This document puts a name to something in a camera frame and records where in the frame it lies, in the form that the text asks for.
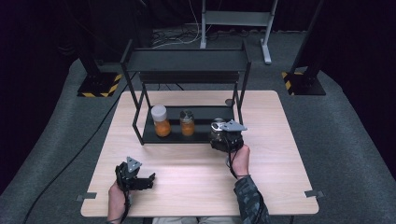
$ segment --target gray carpet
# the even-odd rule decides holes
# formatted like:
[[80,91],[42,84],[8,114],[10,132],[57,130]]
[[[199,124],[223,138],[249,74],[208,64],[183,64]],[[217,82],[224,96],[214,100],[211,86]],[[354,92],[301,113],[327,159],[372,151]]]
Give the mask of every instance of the gray carpet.
[[[396,184],[370,136],[364,130],[341,88],[323,73],[318,75],[326,96],[289,96],[281,72],[288,71],[304,39],[303,33],[274,33],[269,49],[273,63],[263,63],[262,34],[247,37],[253,65],[248,90],[277,91],[313,189],[322,190],[319,212],[300,216],[294,223],[396,223]],[[238,48],[242,37],[228,36],[208,41],[208,48]],[[166,48],[198,48],[170,45]],[[106,64],[104,71],[120,71]],[[69,163],[99,127],[107,111],[125,86],[123,78],[108,98],[77,97],[86,73],[75,61],[64,83],[63,93],[46,130],[37,141],[8,188],[0,196],[0,223],[22,223],[29,207],[53,177]],[[182,85],[185,90],[213,90],[218,85]],[[137,78],[134,87],[140,90]],[[161,85],[162,91],[179,90]],[[91,142],[50,185],[35,205],[27,223],[104,223],[105,217],[80,214],[77,195],[87,191],[114,108]],[[290,217],[272,216],[273,223],[289,223]],[[125,223],[141,223],[127,218]]]

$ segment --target sauce jar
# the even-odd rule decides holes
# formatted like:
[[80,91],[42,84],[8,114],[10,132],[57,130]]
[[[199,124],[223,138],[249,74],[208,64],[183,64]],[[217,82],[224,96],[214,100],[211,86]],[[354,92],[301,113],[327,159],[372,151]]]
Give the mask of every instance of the sauce jar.
[[167,118],[166,107],[155,105],[151,108],[151,116],[154,119],[155,133],[160,137],[165,137],[171,132],[171,125]]
[[180,112],[180,126],[184,136],[191,136],[194,133],[194,115],[190,110],[185,109]]

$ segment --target dark background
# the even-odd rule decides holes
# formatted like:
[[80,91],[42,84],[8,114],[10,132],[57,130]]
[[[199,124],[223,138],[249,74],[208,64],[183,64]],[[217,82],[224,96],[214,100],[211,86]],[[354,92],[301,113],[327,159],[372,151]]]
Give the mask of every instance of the dark background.
[[[140,6],[138,14],[148,13],[151,20],[137,18],[126,7],[131,1],[65,1],[94,59],[116,61],[128,38],[134,39],[135,47],[149,45],[149,37],[139,34],[149,24],[163,28],[193,22],[188,1],[144,1],[146,10]],[[201,1],[191,3],[199,21]],[[224,0],[221,9],[263,11],[271,3]],[[208,1],[207,8],[217,9],[218,5],[219,1]],[[280,0],[273,30],[307,30],[317,5],[315,0]],[[396,74],[392,68],[396,63],[396,16],[391,13],[392,8],[390,0],[325,1],[299,65],[314,63],[323,48],[323,39],[332,34],[328,43],[332,47],[326,52],[321,70],[343,88],[395,176]],[[78,57],[59,15],[59,9],[46,0],[19,0],[0,8],[1,192],[46,127],[68,67]]]

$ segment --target hand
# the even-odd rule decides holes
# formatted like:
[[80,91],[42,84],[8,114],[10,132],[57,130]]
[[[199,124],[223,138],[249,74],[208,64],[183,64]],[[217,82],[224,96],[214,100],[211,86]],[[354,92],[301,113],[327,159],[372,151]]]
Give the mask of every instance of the hand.
[[248,175],[248,161],[250,156],[250,148],[243,145],[236,152],[231,153],[231,161],[233,163],[233,171],[239,180]]
[[114,224],[121,223],[121,217],[125,211],[124,203],[125,196],[115,181],[108,190],[107,221],[111,221]]

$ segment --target sleeve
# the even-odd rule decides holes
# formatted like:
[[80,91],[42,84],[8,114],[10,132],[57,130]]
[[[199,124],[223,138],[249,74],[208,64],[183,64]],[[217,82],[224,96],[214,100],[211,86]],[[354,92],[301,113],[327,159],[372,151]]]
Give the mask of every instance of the sleeve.
[[239,179],[233,190],[244,224],[270,224],[267,206],[250,175]]

